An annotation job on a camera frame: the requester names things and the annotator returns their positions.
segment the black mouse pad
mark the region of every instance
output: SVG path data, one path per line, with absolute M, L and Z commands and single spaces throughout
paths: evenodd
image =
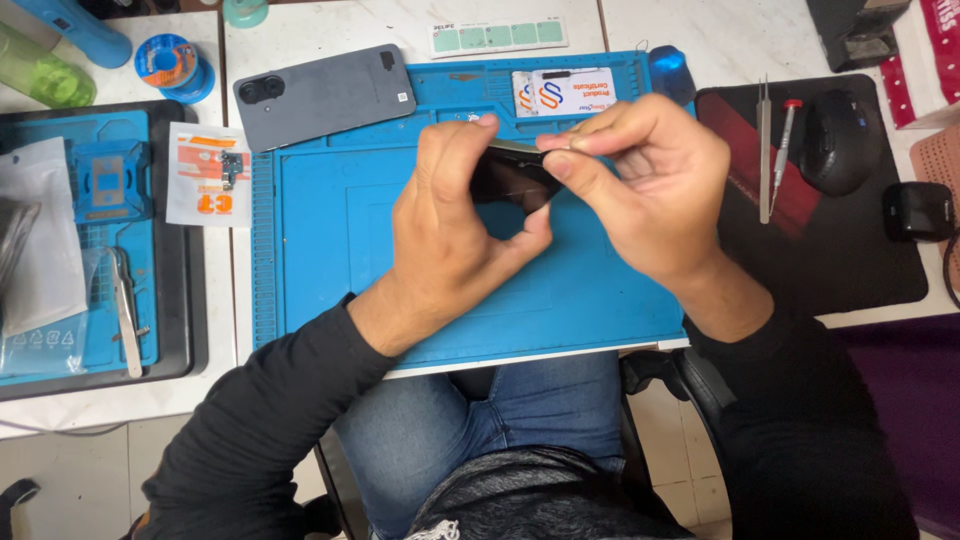
M 806 105 L 835 88 L 851 92 L 880 118 L 876 86 L 866 75 L 770 84 L 771 189 L 786 120 L 783 103 L 800 99 Z M 876 172 L 853 194 L 828 197 L 807 184 L 797 167 L 808 107 L 798 110 L 774 214 L 761 225 L 757 95 L 756 85 L 705 88 L 695 100 L 700 121 L 731 147 L 718 224 L 723 250 L 775 297 L 814 315 L 922 300 L 927 283 L 916 244 L 891 242 L 883 230 L 881 193 L 900 181 L 884 127 L 879 126 L 883 150 Z

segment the mint green container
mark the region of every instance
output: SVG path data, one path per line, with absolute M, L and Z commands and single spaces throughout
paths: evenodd
M 51 109 L 85 107 L 97 87 L 80 68 L 44 51 L 0 22 L 0 83 Z

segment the camera cutout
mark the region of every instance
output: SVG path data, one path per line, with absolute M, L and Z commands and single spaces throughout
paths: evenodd
M 283 95 L 287 85 L 277 75 L 270 75 L 262 79 L 246 81 L 237 90 L 237 97 L 247 105 L 254 105 L 268 99 L 276 99 Z

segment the gray phone back cover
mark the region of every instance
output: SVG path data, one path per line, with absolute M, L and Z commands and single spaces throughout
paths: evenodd
M 269 75 L 283 79 L 282 95 L 253 105 L 240 99 L 240 85 Z M 398 118 L 417 107 L 392 43 L 241 79 L 233 83 L 233 96 L 254 152 Z

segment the white card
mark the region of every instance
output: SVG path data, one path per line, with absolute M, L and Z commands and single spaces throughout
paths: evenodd
M 223 150 L 243 158 L 233 189 L 224 189 Z M 251 153 L 243 130 L 171 122 L 167 171 L 167 223 L 251 225 Z
M 528 118 L 534 115 L 532 93 L 530 92 L 529 71 L 515 71 L 511 73 L 514 81 L 514 110 L 517 118 Z
M 530 73 L 530 103 L 522 102 L 524 86 L 514 73 L 516 115 L 556 116 L 599 112 L 616 103 L 613 74 L 608 67 L 580 69 L 540 69 Z M 521 114 L 529 105 L 529 114 Z

